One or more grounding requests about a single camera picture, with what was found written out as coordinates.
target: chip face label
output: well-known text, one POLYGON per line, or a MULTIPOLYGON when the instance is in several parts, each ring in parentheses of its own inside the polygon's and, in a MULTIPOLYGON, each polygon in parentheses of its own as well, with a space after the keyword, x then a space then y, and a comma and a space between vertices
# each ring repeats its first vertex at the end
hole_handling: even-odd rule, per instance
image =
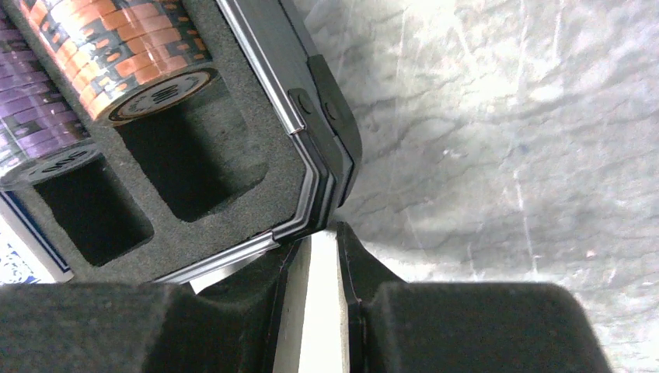
POLYGON ((31 172, 26 175, 26 179, 34 183, 55 175, 61 175, 70 169, 77 168, 82 163, 88 162, 97 154, 99 154, 99 151, 94 144, 73 148, 31 169, 31 172))
POLYGON ((204 69, 178 75, 154 85, 116 108, 111 113, 110 120, 117 122, 130 120, 172 106, 207 85, 214 77, 214 71, 211 70, 204 69))

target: concrete floor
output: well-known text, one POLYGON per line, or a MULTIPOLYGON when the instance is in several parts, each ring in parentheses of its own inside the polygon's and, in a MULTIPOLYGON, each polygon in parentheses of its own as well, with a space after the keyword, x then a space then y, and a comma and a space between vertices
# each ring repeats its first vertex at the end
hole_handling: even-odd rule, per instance
POLYGON ((295 0, 357 116, 340 214, 412 281, 552 281, 659 371, 659 10, 295 0))

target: poker chip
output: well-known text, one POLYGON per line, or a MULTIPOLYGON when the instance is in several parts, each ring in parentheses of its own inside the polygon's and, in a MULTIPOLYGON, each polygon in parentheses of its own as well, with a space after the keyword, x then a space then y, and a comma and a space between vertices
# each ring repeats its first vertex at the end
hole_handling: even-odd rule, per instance
POLYGON ((16 61, 11 64, 0 65, 0 78, 21 75, 33 71, 43 71, 43 68, 38 61, 16 61))
POLYGON ((17 1, 97 123, 164 110, 217 75, 180 0, 17 1))
POLYGON ((2 11, 0 21, 0 190, 15 190, 83 166, 99 152, 2 11))

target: foam insert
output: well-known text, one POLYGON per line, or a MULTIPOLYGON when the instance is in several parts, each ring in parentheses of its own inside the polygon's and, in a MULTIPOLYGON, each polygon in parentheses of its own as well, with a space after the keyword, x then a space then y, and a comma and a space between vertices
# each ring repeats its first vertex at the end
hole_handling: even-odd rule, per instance
POLYGON ((304 163, 215 2, 183 0, 219 79, 114 129, 91 123, 16 7, 2 1, 105 156, 17 192, 74 281, 150 281, 293 216, 304 163))

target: black foam padding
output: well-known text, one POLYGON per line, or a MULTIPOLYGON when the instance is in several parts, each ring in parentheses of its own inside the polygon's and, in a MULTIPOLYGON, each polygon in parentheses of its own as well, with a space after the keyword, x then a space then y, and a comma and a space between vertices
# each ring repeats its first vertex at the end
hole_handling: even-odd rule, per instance
POLYGON ((173 285, 0 290, 2 371, 231 371, 221 309, 173 285))
POLYGON ((364 369, 365 349, 362 308, 372 301, 380 284, 403 280, 364 248, 349 224, 338 221, 332 223, 330 228, 336 232, 343 293, 346 297, 350 372, 361 373, 364 369))
POLYGON ((124 254, 127 248, 143 245, 153 236, 153 226, 105 159, 34 188, 52 206, 55 220, 93 266, 103 265, 124 254), (96 189, 88 188, 90 183, 94 183, 96 189), (88 209, 90 205, 103 208, 88 209), (85 218, 69 218, 80 211, 86 211, 85 218))
POLYGON ((205 288, 199 296, 231 310, 233 338, 243 358, 235 371, 272 371, 281 323, 288 269, 301 241, 282 246, 205 288))
MULTIPOLYGON (((103 178, 89 167, 78 172, 90 176, 63 176, 38 190, 16 193, 75 272, 74 281, 150 281, 233 247, 294 215, 304 163, 215 2, 183 0, 211 52, 219 79, 180 105, 119 130, 90 122, 72 87, 50 62, 12 0, 2 3, 88 127, 105 156, 106 167, 119 180, 119 191, 99 187, 103 178), (85 180, 84 185, 73 187, 79 180, 85 180), (93 198, 76 204, 79 195, 53 191, 66 189, 62 183, 72 190, 86 189, 93 198), (48 197, 53 194, 58 198, 48 197), (93 220, 98 211, 104 211, 103 199, 115 196, 125 198, 117 202, 122 206, 113 210, 112 218, 131 225, 137 221, 135 226, 101 226, 89 234, 76 231, 77 220, 93 220), (70 205, 76 205, 75 211, 70 205), (153 227, 146 243, 136 246, 132 245, 138 241, 133 232, 140 231, 142 219, 133 214, 143 215, 153 227), (113 246, 105 257, 87 260, 94 255, 84 253, 86 248, 108 235, 127 237, 117 239, 125 243, 113 246)), ((271 15, 272 19, 285 19, 271 15)), ((276 25, 273 30, 281 38, 291 39, 291 48, 303 54, 290 25, 276 25)))
POLYGON ((164 284, 0 289, 0 371, 272 371, 299 244, 194 295, 164 284))
POLYGON ((576 300, 553 284, 383 284, 368 371, 610 372, 576 300))

